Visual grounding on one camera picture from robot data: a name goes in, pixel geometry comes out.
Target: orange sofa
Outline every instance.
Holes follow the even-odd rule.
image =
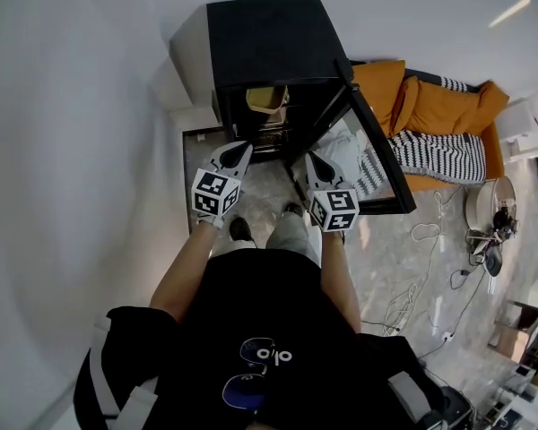
[[[486,152],[487,179],[504,176],[494,118],[507,105],[509,97],[494,82],[474,88],[430,73],[408,70],[404,61],[354,63],[353,72],[353,82],[359,84],[387,137],[403,129],[433,135],[478,135]],[[413,192],[452,186],[429,176],[405,175],[405,178]]]

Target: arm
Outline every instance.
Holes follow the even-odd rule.
[[[209,254],[219,229],[202,221],[194,229],[161,279],[150,307],[161,309],[181,323],[201,284]]]
[[[355,332],[360,333],[359,300],[352,285],[341,233],[323,233],[321,289]]]

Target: black shoe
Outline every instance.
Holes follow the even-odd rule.
[[[285,206],[285,210],[283,211],[283,213],[285,213],[286,211],[295,213],[296,215],[299,215],[301,218],[303,218],[303,208],[300,205],[298,205],[296,202],[289,202]]]
[[[231,240],[247,240],[248,242],[253,242],[253,237],[251,236],[251,229],[241,217],[236,217],[230,224],[230,237]]]

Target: white cable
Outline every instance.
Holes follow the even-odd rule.
[[[390,336],[391,335],[391,330],[392,330],[390,327],[398,326],[400,324],[401,320],[405,317],[403,327],[398,332],[399,336],[403,335],[404,329],[408,325],[409,321],[412,319],[412,315],[414,314],[414,309],[416,307],[416,302],[419,300],[419,296],[421,295],[422,290],[424,290],[424,286],[429,281],[430,270],[432,269],[432,255],[434,254],[434,249],[437,248],[438,238],[443,234],[443,227],[442,227],[443,214],[442,214],[442,210],[443,210],[444,207],[448,206],[448,204],[453,200],[453,198],[456,196],[456,194],[463,188],[464,188],[463,186],[459,186],[458,189],[456,191],[454,191],[452,193],[452,195],[448,198],[448,201],[446,201],[444,203],[442,202],[442,194],[440,192],[438,192],[438,191],[435,191],[434,200],[436,201],[436,203],[438,205],[438,219],[439,219],[440,224],[438,225],[436,223],[419,223],[414,228],[412,228],[412,230],[411,230],[411,239],[414,242],[422,242],[422,241],[425,241],[425,240],[436,239],[434,241],[434,245],[430,249],[429,270],[427,271],[427,277],[422,282],[421,289],[419,290],[418,293],[416,291],[417,288],[418,288],[418,285],[413,283],[413,284],[411,284],[411,286],[406,291],[404,291],[400,295],[394,297],[393,299],[391,299],[390,303],[388,303],[388,307],[386,308],[385,320],[383,321],[383,324],[385,325],[383,327],[383,336]],[[420,239],[417,239],[414,236],[414,230],[416,228],[418,228],[418,227],[436,228],[438,230],[438,232],[437,232],[436,235],[426,236],[426,237],[422,237]],[[401,297],[403,297],[405,295],[407,296],[407,298],[405,300],[406,303],[403,306],[403,308],[402,309],[395,309],[394,311],[391,311],[391,308],[393,307],[393,305],[395,305],[398,302],[399,298],[401,298]]]

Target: black t-shirt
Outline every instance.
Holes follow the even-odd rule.
[[[283,250],[212,258],[183,324],[120,307],[102,368],[120,408],[158,375],[144,429],[410,428],[387,378],[405,370],[439,406],[404,338],[357,335],[320,288],[320,269]],[[106,428],[86,357],[74,393],[82,428]]]

